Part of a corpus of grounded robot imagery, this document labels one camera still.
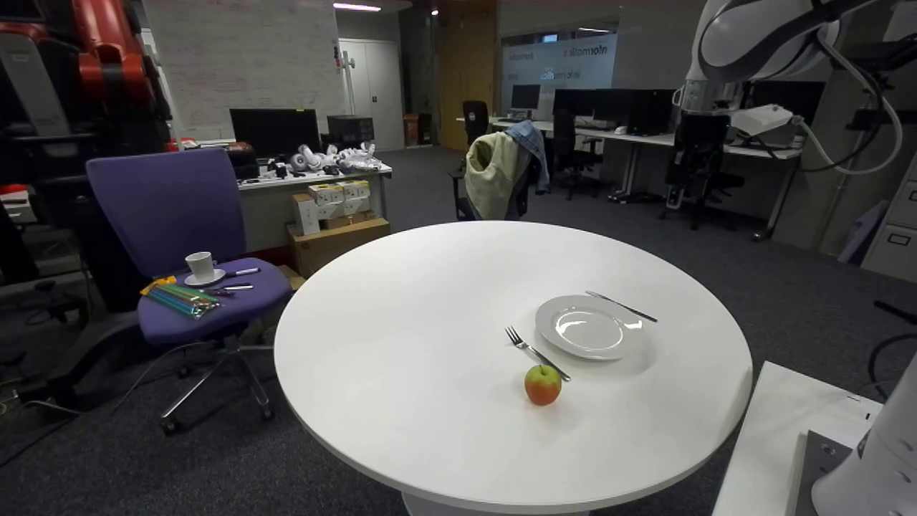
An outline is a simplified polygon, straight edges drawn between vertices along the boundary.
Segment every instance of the cup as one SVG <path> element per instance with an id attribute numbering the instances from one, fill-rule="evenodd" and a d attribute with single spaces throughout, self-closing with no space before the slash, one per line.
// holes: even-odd
<path id="1" fill-rule="evenodd" d="M 183 265 L 190 265 L 194 281 L 213 281 L 217 275 L 210 253 L 191 253 Z"/>

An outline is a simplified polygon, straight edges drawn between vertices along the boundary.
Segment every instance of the chair backrest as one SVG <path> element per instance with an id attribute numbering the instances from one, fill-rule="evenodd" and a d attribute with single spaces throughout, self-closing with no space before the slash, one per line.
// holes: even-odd
<path id="1" fill-rule="evenodd" d="M 479 142 L 481 136 L 488 136 L 488 127 L 489 127 L 488 103 L 481 103 L 481 101 L 464 101 L 464 103 L 461 103 L 461 117 L 464 117 L 468 147 L 469 147 L 472 142 Z"/>
<path id="2" fill-rule="evenodd" d="M 676 144 L 667 165 L 667 183 L 710 177 L 721 167 L 721 142 L 729 117 L 721 116 L 686 116 L 676 130 Z"/>
<path id="3" fill-rule="evenodd" d="M 577 120 L 574 112 L 554 112 L 554 165 L 558 167 L 577 149 Z"/>
<path id="4" fill-rule="evenodd" d="M 239 183 L 224 149 L 95 157 L 87 176 L 97 206 L 144 275 L 187 269 L 210 251 L 216 261 L 247 251 Z"/>

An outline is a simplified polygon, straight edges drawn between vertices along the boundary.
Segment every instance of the floor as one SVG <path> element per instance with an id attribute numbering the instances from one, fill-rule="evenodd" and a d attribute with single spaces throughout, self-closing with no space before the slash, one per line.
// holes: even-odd
<path id="1" fill-rule="evenodd" d="M 458 156 L 406 149 L 383 156 L 396 167 L 390 180 L 393 230 L 454 220 L 448 172 Z M 615 206 L 601 196 L 532 196 L 527 220 L 578 228 L 641 246 L 701 281 L 746 331 L 757 368 L 776 362 L 846 391 L 873 395 L 865 380 L 869 349 L 888 337 L 913 331 L 873 311 L 876 298 L 917 311 L 917 286 L 842 268 L 830 259 L 753 245 L 752 230 L 660 220 L 660 206 Z M 0 305 L 0 354 L 44 347 L 27 371 L 41 374 L 54 349 L 75 339 L 59 324 L 27 327 L 27 301 Z M 906 364 L 912 349 L 888 357 L 886 377 Z M 131 391 L 137 374 L 155 371 Z M 269 357 L 259 359 L 276 395 Z M 141 345 L 125 345 L 84 381 L 102 394 L 90 413 L 54 428 L 35 441 L 41 415 L 14 405 L 0 413 L 0 507 L 12 516 L 31 514 L 310 514 L 310 516 L 402 516 L 398 494 L 369 481 L 327 457 L 300 433 L 290 411 L 260 421 L 241 377 L 226 377 L 207 400 L 190 408 L 187 433 L 167 438 L 158 411 L 190 381 L 176 377 L 176 357 L 151 362 Z M 690 478 L 650 500 L 600 511 L 613 516 L 701 516 L 710 514 L 730 441 Z"/>

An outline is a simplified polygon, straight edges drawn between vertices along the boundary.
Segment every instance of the fork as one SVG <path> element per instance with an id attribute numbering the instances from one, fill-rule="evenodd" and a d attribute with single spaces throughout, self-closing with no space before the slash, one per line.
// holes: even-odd
<path id="1" fill-rule="evenodd" d="M 535 359 L 539 359 L 541 364 L 554 368 L 565 381 L 571 381 L 571 377 L 567 377 L 558 364 L 554 364 L 545 354 L 539 354 L 539 347 L 531 347 L 527 342 L 522 342 L 522 337 L 517 334 L 517 327 L 508 327 L 505 334 L 508 334 L 508 339 L 512 342 L 512 347 L 518 347 L 518 349 L 525 349 L 525 354 L 535 354 Z"/>

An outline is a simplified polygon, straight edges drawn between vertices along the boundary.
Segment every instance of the white cabinet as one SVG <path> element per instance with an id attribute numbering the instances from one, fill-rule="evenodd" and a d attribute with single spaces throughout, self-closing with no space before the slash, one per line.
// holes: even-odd
<path id="1" fill-rule="evenodd" d="M 917 157 L 901 180 L 862 269 L 917 285 Z"/>

